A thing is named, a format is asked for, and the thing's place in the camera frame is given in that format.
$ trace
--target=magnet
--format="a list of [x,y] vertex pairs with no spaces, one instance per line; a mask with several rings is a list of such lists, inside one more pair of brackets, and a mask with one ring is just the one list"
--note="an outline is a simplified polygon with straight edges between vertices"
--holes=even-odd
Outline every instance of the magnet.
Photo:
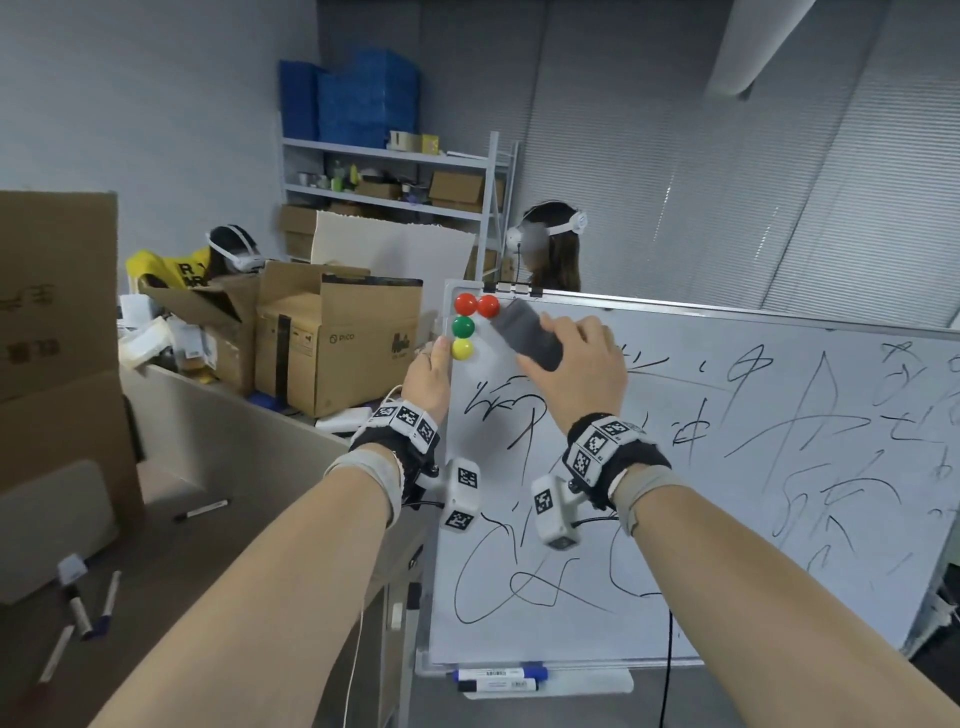
[[485,319],[491,319],[500,312],[500,300],[496,296],[483,296],[477,304],[477,310]]
[[461,316],[470,316],[477,309],[477,300],[472,293],[461,293],[453,301],[453,308]]
[[450,347],[453,358],[457,361],[464,361],[473,356],[473,342],[469,339],[455,339],[453,346]]
[[473,331],[476,329],[476,324],[473,323],[473,319],[469,316],[457,316],[453,320],[453,335],[458,339],[469,339],[473,335]]

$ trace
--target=hand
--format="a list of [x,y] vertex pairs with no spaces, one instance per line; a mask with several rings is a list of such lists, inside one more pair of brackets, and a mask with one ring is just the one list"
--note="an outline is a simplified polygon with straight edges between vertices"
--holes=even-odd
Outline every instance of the hand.
[[450,407],[450,340],[441,336],[414,357],[400,394],[439,425]]
[[528,356],[518,354],[520,370],[530,377],[546,399],[547,409],[566,435],[574,423],[594,412],[619,416],[627,391],[627,365],[609,328],[596,316],[573,323],[541,313],[540,325],[553,331],[564,345],[564,358],[555,372],[547,372]]

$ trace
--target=white vr headset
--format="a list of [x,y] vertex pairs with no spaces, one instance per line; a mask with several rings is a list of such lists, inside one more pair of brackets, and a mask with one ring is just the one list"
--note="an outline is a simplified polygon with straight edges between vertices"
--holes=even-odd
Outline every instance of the white vr headset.
[[[560,202],[560,200],[546,200],[542,203],[537,203],[533,207],[530,207],[526,212],[523,213],[523,221],[507,230],[507,250],[515,253],[521,248],[529,248],[530,244],[533,242],[531,240],[531,225],[538,225],[537,223],[531,224],[526,221],[527,215],[529,215],[534,209],[540,207],[541,205],[546,205],[547,203]],[[575,232],[578,235],[582,235],[584,230],[587,229],[587,214],[581,209],[575,210],[574,213],[570,216],[570,219],[563,223],[562,225],[556,225],[553,228],[548,228],[546,226],[539,226],[542,231],[546,233],[545,237],[549,238],[552,235],[559,235],[561,232]],[[533,236],[535,240],[542,239],[542,233],[538,236]]]
[[[231,237],[239,240],[243,244],[243,248],[246,248],[246,251],[241,249],[238,254],[224,247],[224,245],[215,243],[213,241],[215,235],[220,237],[223,234],[227,234],[222,231],[232,232],[233,235]],[[209,243],[213,250],[229,260],[238,273],[252,273],[266,265],[267,261],[256,249],[256,243],[253,242],[252,238],[247,234],[247,231],[236,225],[223,225],[219,228],[214,228],[206,234],[206,242]]]

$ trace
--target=green magnet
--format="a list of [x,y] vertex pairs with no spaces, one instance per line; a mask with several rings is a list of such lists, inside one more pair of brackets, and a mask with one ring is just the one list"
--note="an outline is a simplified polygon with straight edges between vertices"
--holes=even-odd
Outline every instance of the green magnet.
[[469,316],[457,316],[453,320],[453,335],[458,339],[469,339],[475,328],[476,324]]

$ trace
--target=whiteboard frame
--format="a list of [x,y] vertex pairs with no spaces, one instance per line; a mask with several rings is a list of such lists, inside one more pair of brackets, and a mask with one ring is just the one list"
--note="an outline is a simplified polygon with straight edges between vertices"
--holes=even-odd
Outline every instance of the whiteboard frame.
[[[686,316],[699,316],[704,318],[731,319],[734,321],[752,321],[757,323],[776,323],[787,326],[804,326],[810,328],[823,328],[826,330],[844,330],[844,331],[863,331],[867,333],[883,333],[893,336],[912,336],[923,339],[945,339],[960,343],[960,331],[949,328],[915,328],[901,327],[889,324],[865,324],[856,321],[846,320],[828,320],[819,319],[813,316],[798,316],[796,314],[779,313],[775,311],[754,311],[745,308],[727,308],[724,306],[699,305],[696,303],[674,303],[669,301],[654,301],[650,299],[631,299],[621,296],[603,296],[590,293],[569,293],[566,291],[538,291],[532,295],[531,287],[525,283],[497,283],[491,286],[489,283],[478,283],[475,280],[453,280],[446,282],[444,287],[444,312],[440,317],[439,331],[448,331],[450,319],[457,314],[453,310],[454,292],[463,293],[465,291],[475,294],[494,293],[499,297],[509,297],[511,299],[525,298],[535,299],[543,303],[565,303],[569,305],[585,305],[594,308],[604,308],[608,310],[622,309],[631,311],[650,311],[656,313],[672,313]],[[913,626],[910,629],[905,644],[900,645],[899,650],[903,652],[916,638],[921,626],[921,615],[927,610],[932,597],[936,595],[937,590],[943,581],[944,574],[947,571],[948,557],[947,546],[950,541],[950,534],[960,523],[960,514],[954,517],[954,522],[948,532],[947,540],[944,542],[943,549],[937,566],[934,569],[933,577],[927,586],[926,594],[921,602],[920,610],[914,616]],[[431,536],[432,546],[434,547],[432,556],[433,569],[431,575],[436,571],[437,559],[437,532]],[[417,634],[417,674],[424,677],[442,677],[449,674],[457,668],[469,667],[510,667],[508,664],[490,665],[490,664],[436,664],[430,659],[429,641],[430,641],[430,621],[433,612],[433,584],[430,584],[428,594],[424,595],[421,604],[420,622],[418,624]],[[703,665],[703,660],[698,658],[673,658],[670,661],[672,667],[697,667]],[[562,663],[544,663],[549,669],[610,669],[617,667],[624,668],[644,668],[644,667],[666,667],[666,658],[654,659],[633,659],[633,660],[587,660],[572,661]]]

